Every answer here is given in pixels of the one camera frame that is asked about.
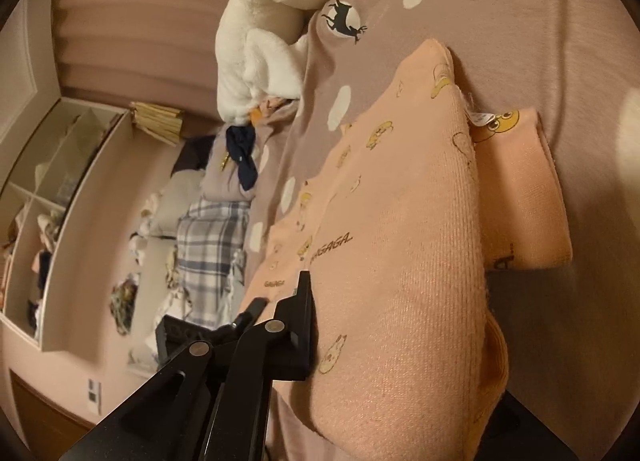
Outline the peach cartoon print garment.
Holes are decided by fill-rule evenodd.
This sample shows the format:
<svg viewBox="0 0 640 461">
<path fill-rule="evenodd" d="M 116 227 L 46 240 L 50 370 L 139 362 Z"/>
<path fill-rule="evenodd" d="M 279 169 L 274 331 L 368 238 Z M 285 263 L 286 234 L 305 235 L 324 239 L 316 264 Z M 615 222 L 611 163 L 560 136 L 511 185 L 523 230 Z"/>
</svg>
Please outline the peach cartoon print garment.
<svg viewBox="0 0 640 461">
<path fill-rule="evenodd" d="M 300 185 L 247 292 L 310 273 L 318 360 L 278 386 L 306 426 L 359 460 L 469 460 L 508 377 L 486 273 L 571 256 L 537 112 L 476 125 L 428 40 Z"/>
</svg>

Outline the patterned dark floral cloth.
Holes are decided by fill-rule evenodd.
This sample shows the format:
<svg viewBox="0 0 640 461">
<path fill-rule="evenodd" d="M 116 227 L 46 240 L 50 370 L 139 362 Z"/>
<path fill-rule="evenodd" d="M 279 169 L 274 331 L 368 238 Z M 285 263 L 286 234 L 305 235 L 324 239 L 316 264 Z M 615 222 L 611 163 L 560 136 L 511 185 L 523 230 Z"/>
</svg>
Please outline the patterned dark floral cloth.
<svg viewBox="0 0 640 461">
<path fill-rule="evenodd" d="M 137 277 L 128 276 L 112 289 L 108 307 L 110 307 L 116 331 L 119 335 L 128 335 L 130 333 L 138 288 Z"/>
</svg>

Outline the plaid blue grey cloth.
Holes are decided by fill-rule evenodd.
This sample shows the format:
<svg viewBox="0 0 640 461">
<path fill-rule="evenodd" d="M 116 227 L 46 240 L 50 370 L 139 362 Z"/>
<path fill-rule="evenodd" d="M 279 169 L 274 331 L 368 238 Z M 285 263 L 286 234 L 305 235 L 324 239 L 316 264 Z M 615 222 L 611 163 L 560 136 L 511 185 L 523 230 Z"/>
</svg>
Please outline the plaid blue grey cloth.
<svg viewBox="0 0 640 461">
<path fill-rule="evenodd" d="M 192 309 L 186 321 L 215 330 L 238 316 L 245 294 L 246 201 L 193 202 L 177 227 L 177 270 Z"/>
</svg>

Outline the grey pillow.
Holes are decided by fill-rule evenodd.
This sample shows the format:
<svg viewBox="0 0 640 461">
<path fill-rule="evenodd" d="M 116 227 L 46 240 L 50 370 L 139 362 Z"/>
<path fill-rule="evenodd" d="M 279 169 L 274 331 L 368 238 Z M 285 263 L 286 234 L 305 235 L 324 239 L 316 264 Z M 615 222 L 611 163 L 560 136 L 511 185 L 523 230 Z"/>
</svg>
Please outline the grey pillow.
<svg viewBox="0 0 640 461">
<path fill-rule="evenodd" d="M 183 170 L 169 178 L 152 216 L 150 236 L 175 238 L 180 218 L 201 198 L 204 176 L 204 170 Z"/>
</svg>

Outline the white open shelf cabinet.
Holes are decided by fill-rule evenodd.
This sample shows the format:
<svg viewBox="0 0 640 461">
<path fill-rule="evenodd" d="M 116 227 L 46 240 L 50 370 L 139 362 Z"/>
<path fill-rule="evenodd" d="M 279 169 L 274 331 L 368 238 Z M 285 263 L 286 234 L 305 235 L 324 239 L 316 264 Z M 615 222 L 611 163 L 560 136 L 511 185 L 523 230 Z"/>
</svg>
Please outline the white open shelf cabinet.
<svg viewBox="0 0 640 461">
<path fill-rule="evenodd" d="M 38 351 L 62 351 L 96 201 L 132 138 L 125 108 L 61 98 L 1 186 L 1 320 Z"/>
</svg>

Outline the navy blue small garment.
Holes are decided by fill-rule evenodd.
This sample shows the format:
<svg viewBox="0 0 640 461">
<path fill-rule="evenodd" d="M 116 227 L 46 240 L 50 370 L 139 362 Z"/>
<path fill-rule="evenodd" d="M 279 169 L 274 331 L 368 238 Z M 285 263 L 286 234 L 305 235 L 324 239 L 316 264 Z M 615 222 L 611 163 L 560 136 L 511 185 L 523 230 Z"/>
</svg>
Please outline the navy blue small garment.
<svg viewBox="0 0 640 461">
<path fill-rule="evenodd" d="M 258 178 L 258 171 L 253 158 L 256 143 L 255 128 L 251 124 L 231 125 L 226 131 L 227 150 L 231 160 L 238 167 L 241 187 L 248 192 Z"/>
</svg>

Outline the stack of tan books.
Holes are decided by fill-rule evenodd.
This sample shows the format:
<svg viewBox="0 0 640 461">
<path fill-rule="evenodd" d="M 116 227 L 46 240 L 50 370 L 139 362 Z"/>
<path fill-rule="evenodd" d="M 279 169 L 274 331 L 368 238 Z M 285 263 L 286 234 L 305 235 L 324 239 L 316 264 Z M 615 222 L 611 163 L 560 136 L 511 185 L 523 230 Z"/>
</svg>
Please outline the stack of tan books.
<svg viewBox="0 0 640 461">
<path fill-rule="evenodd" d="M 137 129 L 172 147 L 180 143 L 182 110 L 142 102 L 133 102 L 130 108 Z"/>
</svg>

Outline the white fluffy blanket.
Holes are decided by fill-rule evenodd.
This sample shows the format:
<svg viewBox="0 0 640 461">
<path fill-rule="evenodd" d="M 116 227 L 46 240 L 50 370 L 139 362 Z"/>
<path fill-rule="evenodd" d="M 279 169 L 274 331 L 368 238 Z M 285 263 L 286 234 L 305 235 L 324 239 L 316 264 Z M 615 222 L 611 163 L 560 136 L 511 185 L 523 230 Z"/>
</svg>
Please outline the white fluffy blanket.
<svg viewBox="0 0 640 461">
<path fill-rule="evenodd" d="M 308 17 L 329 0 L 228 0 L 215 39 L 217 109 L 244 125 L 269 98 L 302 96 Z"/>
</svg>

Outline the mauve polka dot bedspread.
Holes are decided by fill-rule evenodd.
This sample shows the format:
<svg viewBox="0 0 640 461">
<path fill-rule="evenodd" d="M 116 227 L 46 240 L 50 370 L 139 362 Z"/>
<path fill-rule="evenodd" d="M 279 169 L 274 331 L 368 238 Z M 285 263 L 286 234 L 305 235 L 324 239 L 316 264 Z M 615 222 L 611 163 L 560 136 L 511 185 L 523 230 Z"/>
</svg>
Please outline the mauve polka dot bedspread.
<svg viewBox="0 0 640 461">
<path fill-rule="evenodd" d="M 620 0 L 342 0 L 359 39 L 309 26 L 297 118 L 273 138 L 250 209 L 247 267 L 269 228 L 340 136 L 436 39 L 485 112 L 541 117 L 567 210 L 570 264 L 495 273 L 490 305 L 506 335 L 510 392 L 582 460 L 622 449 L 639 403 L 639 31 Z"/>
</svg>

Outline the white wall switch plate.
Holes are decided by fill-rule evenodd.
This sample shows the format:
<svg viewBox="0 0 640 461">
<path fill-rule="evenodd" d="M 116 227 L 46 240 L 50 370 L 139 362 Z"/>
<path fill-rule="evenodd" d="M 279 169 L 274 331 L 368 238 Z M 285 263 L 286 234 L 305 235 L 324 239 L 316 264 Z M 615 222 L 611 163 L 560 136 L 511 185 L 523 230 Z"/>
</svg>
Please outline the white wall switch plate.
<svg viewBox="0 0 640 461">
<path fill-rule="evenodd" d="M 99 381 L 88 380 L 88 409 L 94 415 L 101 414 L 101 383 Z"/>
</svg>

